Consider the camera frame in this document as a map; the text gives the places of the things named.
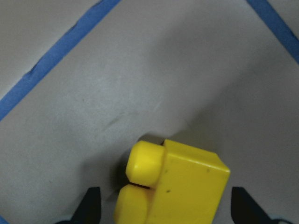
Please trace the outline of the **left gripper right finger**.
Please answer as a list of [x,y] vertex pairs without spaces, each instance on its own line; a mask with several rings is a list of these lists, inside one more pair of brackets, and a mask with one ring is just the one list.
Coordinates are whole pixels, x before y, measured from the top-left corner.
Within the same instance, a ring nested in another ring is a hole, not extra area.
[[234,224],[277,224],[243,187],[231,191],[231,217]]

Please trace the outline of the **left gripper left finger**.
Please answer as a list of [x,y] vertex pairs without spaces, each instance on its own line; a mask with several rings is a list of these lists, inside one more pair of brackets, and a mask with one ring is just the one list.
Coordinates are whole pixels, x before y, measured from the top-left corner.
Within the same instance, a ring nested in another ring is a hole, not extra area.
[[70,224],[99,224],[101,220],[100,187],[90,187],[72,215]]

